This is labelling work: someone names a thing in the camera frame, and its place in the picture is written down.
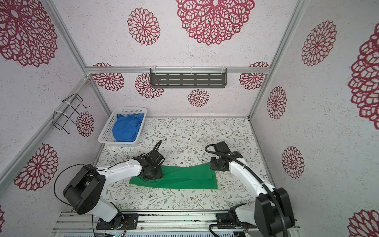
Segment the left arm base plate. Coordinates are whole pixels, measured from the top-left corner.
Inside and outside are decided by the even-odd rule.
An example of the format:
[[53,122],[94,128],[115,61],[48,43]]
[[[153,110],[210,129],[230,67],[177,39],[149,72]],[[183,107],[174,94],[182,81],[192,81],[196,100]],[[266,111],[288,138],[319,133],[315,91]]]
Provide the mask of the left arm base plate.
[[99,219],[96,225],[96,230],[136,230],[139,214],[123,213],[117,214],[110,222]]

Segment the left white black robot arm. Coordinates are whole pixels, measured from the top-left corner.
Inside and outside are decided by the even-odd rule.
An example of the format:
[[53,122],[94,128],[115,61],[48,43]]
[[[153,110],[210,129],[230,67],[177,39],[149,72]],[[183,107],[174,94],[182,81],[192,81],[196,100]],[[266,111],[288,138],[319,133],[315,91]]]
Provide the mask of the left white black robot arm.
[[103,188],[131,177],[139,177],[144,181],[161,179],[164,161],[161,153],[152,150],[109,167],[83,165],[63,190],[63,196],[77,214],[97,216],[108,230],[124,228],[126,220],[122,211],[101,197]]

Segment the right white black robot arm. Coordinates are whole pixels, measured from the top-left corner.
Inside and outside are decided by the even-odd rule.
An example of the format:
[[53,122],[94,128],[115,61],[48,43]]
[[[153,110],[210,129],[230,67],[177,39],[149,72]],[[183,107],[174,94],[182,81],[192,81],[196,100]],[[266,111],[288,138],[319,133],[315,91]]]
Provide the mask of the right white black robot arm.
[[277,234],[287,237],[288,230],[296,224],[288,192],[284,188],[276,188],[258,175],[242,154],[232,152],[226,142],[207,145],[205,152],[212,154],[212,170],[230,172],[255,198],[254,206],[242,203],[231,207],[227,214],[218,213],[217,222],[208,227],[210,233],[217,236],[214,227],[251,227],[257,228],[264,237],[275,237]]

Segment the green tank top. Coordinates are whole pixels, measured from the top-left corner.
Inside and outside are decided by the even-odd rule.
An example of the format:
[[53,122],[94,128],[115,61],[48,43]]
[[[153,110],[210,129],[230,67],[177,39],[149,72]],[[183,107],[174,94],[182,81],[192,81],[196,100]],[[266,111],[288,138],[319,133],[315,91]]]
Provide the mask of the green tank top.
[[160,179],[146,181],[141,177],[132,177],[130,184],[139,187],[158,189],[217,189],[216,172],[210,168],[210,163],[196,166],[178,167],[162,166]]

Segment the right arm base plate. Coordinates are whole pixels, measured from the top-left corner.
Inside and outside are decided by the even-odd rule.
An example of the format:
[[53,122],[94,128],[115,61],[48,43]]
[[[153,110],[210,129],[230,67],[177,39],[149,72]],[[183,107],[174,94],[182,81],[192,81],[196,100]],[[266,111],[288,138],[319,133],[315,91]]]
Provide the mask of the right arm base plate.
[[216,213],[216,222],[217,227],[221,229],[227,228],[255,228],[255,225],[250,223],[241,222],[237,219],[234,214],[230,214],[229,212],[217,212]]

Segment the blue tank top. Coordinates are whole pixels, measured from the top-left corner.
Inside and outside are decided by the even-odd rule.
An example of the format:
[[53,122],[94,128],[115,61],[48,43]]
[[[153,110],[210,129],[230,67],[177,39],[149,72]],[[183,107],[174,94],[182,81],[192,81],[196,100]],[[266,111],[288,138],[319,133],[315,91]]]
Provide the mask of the blue tank top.
[[116,122],[112,128],[113,137],[117,142],[134,142],[145,114],[123,116],[117,114]]

